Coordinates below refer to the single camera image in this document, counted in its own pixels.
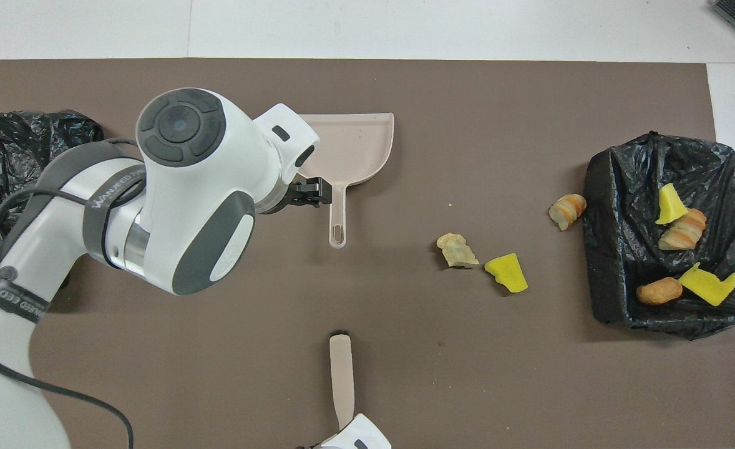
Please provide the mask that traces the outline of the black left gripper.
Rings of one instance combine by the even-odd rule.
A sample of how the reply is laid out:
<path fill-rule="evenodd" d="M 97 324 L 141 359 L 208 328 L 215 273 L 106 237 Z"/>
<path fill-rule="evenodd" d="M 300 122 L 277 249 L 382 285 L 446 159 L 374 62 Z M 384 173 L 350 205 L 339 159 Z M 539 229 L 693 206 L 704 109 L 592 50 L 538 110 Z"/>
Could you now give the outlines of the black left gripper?
<path fill-rule="evenodd" d="M 280 180 L 261 201 L 261 214 L 280 212 L 287 206 L 311 206 L 315 208 L 331 204 L 331 185 L 322 177 L 296 177 L 285 185 Z"/>

